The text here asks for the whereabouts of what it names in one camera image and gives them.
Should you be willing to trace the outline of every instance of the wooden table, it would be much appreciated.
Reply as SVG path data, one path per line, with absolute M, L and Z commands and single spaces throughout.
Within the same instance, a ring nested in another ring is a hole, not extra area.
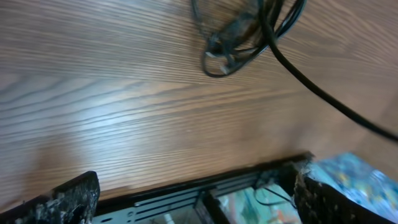
M 279 47 L 398 131 L 396 21 L 393 0 L 309 0 Z M 204 76 L 189 0 L 2 0 L 0 31 L 2 210 L 87 170 L 104 199 L 306 150 L 354 151 L 398 179 L 396 145 L 310 93 L 269 51 L 231 77 Z

